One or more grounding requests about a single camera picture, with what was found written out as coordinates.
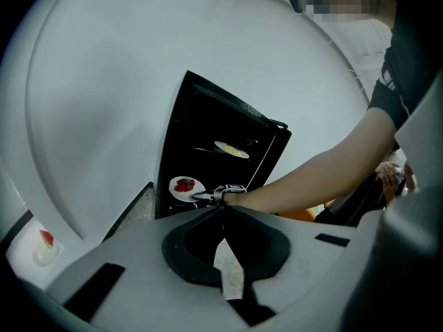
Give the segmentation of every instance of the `white curved wall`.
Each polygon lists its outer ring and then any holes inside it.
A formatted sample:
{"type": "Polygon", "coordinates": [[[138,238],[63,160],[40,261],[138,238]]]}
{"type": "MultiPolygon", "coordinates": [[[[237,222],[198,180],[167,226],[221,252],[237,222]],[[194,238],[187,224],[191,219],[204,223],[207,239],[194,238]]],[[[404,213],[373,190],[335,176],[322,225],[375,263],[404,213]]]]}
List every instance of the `white curved wall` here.
{"type": "MultiPolygon", "coordinates": [[[[67,222],[96,245],[155,181],[165,117],[188,69],[289,125],[271,179],[340,141],[367,105],[328,40],[278,0],[59,0],[27,75],[33,154],[24,95],[11,84],[2,102],[19,117],[4,118],[1,141],[22,150],[7,151],[6,165],[65,252],[80,242],[67,222]],[[34,192],[28,174],[40,181],[34,192]]],[[[2,79],[9,70],[2,65],[2,79]]]]}
{"type": "Polygon", "coordinates": [[[0,242],[26,210],[0,156],[0,242]]]}
{"type": "Polygon", "coordinates": [[[37,36],[57,0],[38,0],[17,27],[0,68],[0,151],[6,170],[26,205],[45,227],[69,245],[81,238],[50,199],[34,162],[26,122],[26,85],[37,36]]]}

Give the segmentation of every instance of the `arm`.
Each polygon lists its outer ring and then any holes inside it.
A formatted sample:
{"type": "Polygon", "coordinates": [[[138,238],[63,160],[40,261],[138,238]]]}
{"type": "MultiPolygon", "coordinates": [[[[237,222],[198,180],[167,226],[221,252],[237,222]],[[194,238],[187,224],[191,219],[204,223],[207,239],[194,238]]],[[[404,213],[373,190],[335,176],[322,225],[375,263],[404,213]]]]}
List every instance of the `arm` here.
{"type": "Polygon", "coordinates": [[[261,212],[291,212],[344,196],[360,185],[394,143],[395,127],[387,113],[369,109],[352,132],[332,149],[280,180],[246,194],[227,194],[229,205],[261,212]]]}

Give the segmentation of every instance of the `black t-shirt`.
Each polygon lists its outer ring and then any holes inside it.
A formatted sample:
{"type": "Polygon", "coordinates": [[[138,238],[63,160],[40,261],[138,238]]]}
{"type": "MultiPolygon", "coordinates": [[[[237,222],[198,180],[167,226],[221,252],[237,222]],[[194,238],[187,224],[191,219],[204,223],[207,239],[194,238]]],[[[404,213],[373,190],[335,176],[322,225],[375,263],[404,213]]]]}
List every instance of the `black t-shirt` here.
{"type": "Polygon", "coordinates": [[[391,47],[368,108],[383,109],[398,130],[415,110],[440,66],[441,40],[436,0],[397,0],[391,47]]]}

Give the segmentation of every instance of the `hand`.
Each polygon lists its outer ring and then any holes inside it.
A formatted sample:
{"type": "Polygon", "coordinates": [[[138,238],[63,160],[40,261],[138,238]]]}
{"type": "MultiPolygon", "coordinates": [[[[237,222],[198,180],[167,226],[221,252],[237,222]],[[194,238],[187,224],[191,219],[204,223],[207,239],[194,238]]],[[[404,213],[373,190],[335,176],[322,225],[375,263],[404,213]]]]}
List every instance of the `hand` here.
{"type": "Polygon", "coordinates": [[[395,193],[399,189],[399,185],[397,183],[397,179],[394,177],[392,178],[391,175],[385,175],[382,178],[383,181],[383,194],[386,198],[386,204],[391,202],[391,200],[394,199],[395,193]]]}
{"type": "Polygon", "coordinates": [[[406,161],[404,163],[404,178],[406,179],[406,188],[408,188],[409,192],[415,190],[413,174],[413,169],[410,168],[409,162],[406,161]]]}
{"type": "Polygon", "coordinates": [[[395,169],[396,167],[400,166],[397,163],[381,163],[375,169],[375,172],[383,182],[385,180],[397,182],[397,170],[395,169]]]}

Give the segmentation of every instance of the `strawberry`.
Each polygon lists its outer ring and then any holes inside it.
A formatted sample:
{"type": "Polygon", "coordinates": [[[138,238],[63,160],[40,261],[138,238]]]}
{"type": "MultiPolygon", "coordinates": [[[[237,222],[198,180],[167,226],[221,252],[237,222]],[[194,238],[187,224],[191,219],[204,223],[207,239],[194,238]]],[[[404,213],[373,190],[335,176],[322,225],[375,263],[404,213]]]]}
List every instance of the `strawberry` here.
{"type": "Polygon", "coordinates": [[[177,181],[175,190],[177,192],[189,192],[194,189],[195,181],[191,178],[181,178],[177,181]]]}
{"type": "Polygon", "coordinates": [[[175,186],[175,190],[177,192],[186,192],[186,185],[184,183],[179,183],[177,186],[175,186]]]}
{"type": "Polygon", "coordinates": [[[53,247],[54,244],[54,238],[53,235],[51,235],[49,232],[45,231],[45,230],[39,230],[40,231],[40,235],[42,236],[43,242],[44,244],[48,247],[51,248],[53,247]]]}

